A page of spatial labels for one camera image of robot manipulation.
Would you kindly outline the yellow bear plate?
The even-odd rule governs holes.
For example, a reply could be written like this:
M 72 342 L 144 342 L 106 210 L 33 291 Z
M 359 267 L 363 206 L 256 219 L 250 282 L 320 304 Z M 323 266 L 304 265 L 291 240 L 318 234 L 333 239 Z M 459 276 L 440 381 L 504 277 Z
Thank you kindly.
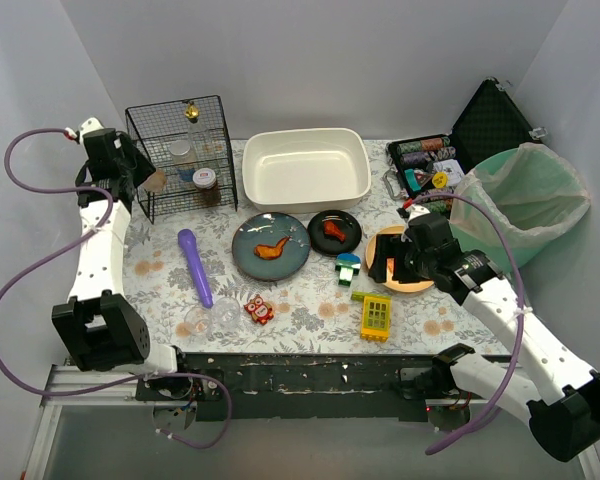
M 368 240 L 365 247 L 365 268 L 369 270 L 371 263 L 374 257 L 374 247 L 375 247 L 375 237 L 378 234 L 400 234 L 403 231 L 403 227 L 400 225 L 392 225 L 385 228 L 380 229 L 376 234 L 373 234 Z M 433 286 L 431 281 L 421 281 L 414 284 L 399 284 L 396 281 L 392 280 L 392 274 L 387 270 L 387 281 L 383 283 L 383 286 L 387 289 L 400 292 L 400 293 L 409 293 L 415 294 L 418 292 L 422 292 Z

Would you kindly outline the silver lid spice jar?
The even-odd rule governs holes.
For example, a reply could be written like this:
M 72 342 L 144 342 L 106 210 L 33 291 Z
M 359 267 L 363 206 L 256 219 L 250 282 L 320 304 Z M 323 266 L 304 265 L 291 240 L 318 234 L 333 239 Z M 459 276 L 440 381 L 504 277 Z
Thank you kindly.
M 184 139 L 172 142 L 169 145 L 169 153 L 180 180 L 191 183 L 197 157 L 190 142 Z

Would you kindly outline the glass bottle gold stopper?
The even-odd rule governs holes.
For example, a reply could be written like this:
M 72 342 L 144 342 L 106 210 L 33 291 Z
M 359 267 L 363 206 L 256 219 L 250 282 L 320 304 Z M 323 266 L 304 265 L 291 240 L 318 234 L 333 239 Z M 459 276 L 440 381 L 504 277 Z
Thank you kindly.
M 200 111 L 193 101 L 186 103 L 184 117 L 187 121 L 190 143 L 200 152 L 204 152 L 207 144 L 207 129 L 201 120 Z

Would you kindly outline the brown spice jar white lid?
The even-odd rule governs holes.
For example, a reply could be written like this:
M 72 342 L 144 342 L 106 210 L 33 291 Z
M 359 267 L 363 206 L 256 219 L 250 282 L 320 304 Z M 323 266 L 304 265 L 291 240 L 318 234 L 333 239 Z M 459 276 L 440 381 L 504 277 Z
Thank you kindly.
M 217 175 L 212 168 L 205 167 L 196 170 L 192 176 L 192 182 L 205 205 L 215 206 L 220 203 L 221 194 Z

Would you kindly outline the pink lid spice jar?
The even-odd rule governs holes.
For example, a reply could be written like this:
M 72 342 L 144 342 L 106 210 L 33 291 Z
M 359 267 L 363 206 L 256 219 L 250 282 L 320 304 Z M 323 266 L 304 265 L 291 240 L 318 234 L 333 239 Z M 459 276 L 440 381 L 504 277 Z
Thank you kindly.
M 157 169 L 152 175 L 150 175 L 142 187 L 150 193 L 159 194 L 167 185 L 167 177 L 163 170 Z

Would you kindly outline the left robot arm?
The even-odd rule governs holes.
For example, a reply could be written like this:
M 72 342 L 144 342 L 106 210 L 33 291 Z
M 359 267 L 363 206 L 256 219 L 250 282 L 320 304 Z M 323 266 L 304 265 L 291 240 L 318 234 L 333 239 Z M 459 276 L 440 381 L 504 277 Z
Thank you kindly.
M 125 236 L 139 185 L 156 171 L 130 137 L 91 117 L 77 130 L 87 160 L 76 177 L 81 231 L 88 235 L 68 299 L 52 323 L 82 371 L 157 375 L 178 370 L 178 350 L 154 344 L 123 288 Z

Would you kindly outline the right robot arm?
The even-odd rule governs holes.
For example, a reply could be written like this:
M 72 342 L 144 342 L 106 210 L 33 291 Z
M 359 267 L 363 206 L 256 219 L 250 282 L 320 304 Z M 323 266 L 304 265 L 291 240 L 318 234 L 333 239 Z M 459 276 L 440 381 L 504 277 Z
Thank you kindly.
M 398 234 L 379 234 L 369 269 L 377 283 L 430 281 L 480 320 L 511 354 L 502 368 L 458 344 L 433 360 L 441 389 L 462 389 L 525 423 L 540 447 L 568 462 L 600 440 L 600 372 L 567 348 L 480 250 L 462 250 L 449 221 L 406 211 Z

